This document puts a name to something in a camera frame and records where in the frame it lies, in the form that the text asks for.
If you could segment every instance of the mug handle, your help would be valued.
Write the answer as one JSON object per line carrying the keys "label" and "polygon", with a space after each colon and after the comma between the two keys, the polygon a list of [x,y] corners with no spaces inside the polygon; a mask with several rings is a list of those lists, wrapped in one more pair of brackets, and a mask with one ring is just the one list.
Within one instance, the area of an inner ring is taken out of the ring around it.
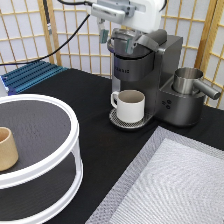
{"label": "mug handle", "polygon": [[119,92],[113,92],[112,94],[111,94],[111,104],[112,104],[112,106],[115,108],[115,109],[117,109],[117,105],[114,103],[114,95],[119,95]]}

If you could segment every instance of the coffee cup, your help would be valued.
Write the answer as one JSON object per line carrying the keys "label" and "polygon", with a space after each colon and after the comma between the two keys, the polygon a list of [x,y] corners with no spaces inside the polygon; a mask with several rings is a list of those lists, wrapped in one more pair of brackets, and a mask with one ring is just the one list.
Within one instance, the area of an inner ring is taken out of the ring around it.
{"label": "coffee cup", "polygon": [[144,117],[145,96],[137,90],[124,90],[111,94],[111,104],[117,117],[125,123],[136,123]]}
{"label": "coffee cup", "polygon": [[0,127],[0,171],[12,167],[18,158],[17,148],[11,130]]}

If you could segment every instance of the round tray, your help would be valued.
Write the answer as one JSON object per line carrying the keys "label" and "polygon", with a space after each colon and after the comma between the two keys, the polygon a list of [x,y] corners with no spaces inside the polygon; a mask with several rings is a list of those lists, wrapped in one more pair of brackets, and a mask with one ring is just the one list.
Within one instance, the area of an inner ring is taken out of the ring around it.
{"label": "round tray", "polygon": [[64,102],[42,95],[2,97],[0,114],[19,154],[12,168],[0,172],[0,223],[46,222],[65,208],[82,181],[76,115]]}
{"label": "round tray", "polygon": [[35,179],[58,165],[74,148],[79,125],[64,102],[43,95],[0,98],[0,124],[11,129],[18,162],[0,172],[0,189]]}

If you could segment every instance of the metal pitcher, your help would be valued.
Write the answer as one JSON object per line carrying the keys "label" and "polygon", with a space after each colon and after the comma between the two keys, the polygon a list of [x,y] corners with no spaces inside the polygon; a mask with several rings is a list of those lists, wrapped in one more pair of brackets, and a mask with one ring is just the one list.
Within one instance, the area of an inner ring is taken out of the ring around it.
{"label": "metal pitcher", "polygon": [[174,75],[173,88],[176,92],[187,95],[194,95],[201,91],[213,100],[217,100],[221,93],[201,81],[202,78],[203,72],[199,69],[179,68]]}

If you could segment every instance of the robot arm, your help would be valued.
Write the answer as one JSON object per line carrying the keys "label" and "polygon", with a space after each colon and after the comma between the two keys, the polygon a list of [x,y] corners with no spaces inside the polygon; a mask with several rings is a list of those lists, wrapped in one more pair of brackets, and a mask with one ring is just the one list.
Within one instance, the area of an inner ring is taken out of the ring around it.
{"label": "robot arm", "polygon": [[158,30],[164,0],[91,0],[88,13],[143,33]]}

